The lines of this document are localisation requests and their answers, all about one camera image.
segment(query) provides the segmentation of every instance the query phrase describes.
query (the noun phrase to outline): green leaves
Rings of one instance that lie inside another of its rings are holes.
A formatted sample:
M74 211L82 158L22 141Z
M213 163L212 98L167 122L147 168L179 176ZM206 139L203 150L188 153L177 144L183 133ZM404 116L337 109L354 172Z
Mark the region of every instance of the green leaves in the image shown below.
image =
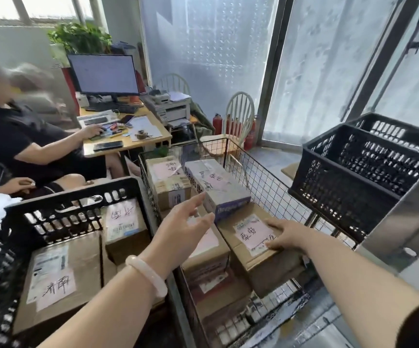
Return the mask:
M90 23L85 26L77 22L59 23L48 36L50 42L63 44L71 54L104 54L111 45L111 35Z

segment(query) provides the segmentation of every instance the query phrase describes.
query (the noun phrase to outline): white jade bangle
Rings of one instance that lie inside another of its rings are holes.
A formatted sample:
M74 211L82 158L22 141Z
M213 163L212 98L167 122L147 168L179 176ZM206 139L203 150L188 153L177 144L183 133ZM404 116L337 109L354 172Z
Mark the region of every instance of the white jade bangle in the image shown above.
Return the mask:
M133 267L144 275L156 288L156 295L159 298L166 297L168 294L168 287L165 281L143 260L135 255L130 255L126 258L125 264Z

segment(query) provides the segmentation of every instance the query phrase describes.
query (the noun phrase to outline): wire basket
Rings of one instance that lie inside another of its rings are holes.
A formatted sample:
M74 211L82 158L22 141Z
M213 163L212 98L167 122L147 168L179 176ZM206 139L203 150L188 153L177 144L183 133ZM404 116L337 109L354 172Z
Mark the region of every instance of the wire basket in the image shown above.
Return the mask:
M347 124L419 152L419 127L372 112Z
M346 124L303 146L289 193L358 243L419 180L419 152Z
M288 187L285 184L241 147L230 139L224 138L172 147L167 151L143 152L139 155L144 184L158 223L162 221L161 215L147 178L145 161L165 156L175 156L182 166L188 161L217 160L238 183L250 190L253 202L277 218L292 219L304 224L311 214L311 210L288 195ZM249 332L254 333L258 326L266 324L266 318L300 289L294 281L288 281L265 298L258 298L255 295L245 312L218 327L216 332L208 332L196 313L188 283L180 268L175 271L175 276L195 343L199 348L240 346L248 339Z
M0 347L35 347L44 339L30 331L11 336L32 252L102 230L100 208L129 198L137 198L147 228L155 233L153 213L142 195L143 184L128 177L23 201L6 209L7 216L0 225ZM66 207L68 200L77 206L69 203L71 207L58 210L61 205Z

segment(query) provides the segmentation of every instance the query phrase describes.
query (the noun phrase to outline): desk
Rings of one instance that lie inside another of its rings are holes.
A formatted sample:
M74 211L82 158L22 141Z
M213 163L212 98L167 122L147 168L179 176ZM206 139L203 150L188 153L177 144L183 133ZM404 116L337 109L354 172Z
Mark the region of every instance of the desk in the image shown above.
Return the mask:
M96 112L85 111L84 108L79 109L80 116L86 116L86 115L91 115L95 113ZM117 135L115 137L106 137L106 138L98 139L95 141L85 140L84 146L83 146L84 156L95 157L95 156L107 155L112 152L120 152L121 163L122 163L124 172L126 173L126 175L129 175L129 170L125 164L125 154L124 154L125 150L134 149L136 147L143 147L148 144L162 143L163 141L168 141L169 146L171 146L171 138L172 138L171 133L168 132L168 130L163 126L163 124L158 120L158 118L156 118L155 115L151 111L149 111L149 109L147 109L146 107L141 107L137 110L137 112L135 113L135 116L147 116L151 124L158 127L162 136L159 138L150 138L150 139L144 139L144 140L138 140L138 141L133 141L130 137L123 137L122 135ZM110 149L110 150L94 152L94 146L96 144L106 143L108 141L122 141L123 147L120 147L118 149Z

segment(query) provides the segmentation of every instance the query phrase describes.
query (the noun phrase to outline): computer monitor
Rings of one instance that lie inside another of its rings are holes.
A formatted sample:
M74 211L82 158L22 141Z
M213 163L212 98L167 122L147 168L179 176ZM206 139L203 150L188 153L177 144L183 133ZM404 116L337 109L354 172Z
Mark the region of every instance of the computer monitor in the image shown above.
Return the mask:
M79 90L89 95L139 95L131 55L68 55Z

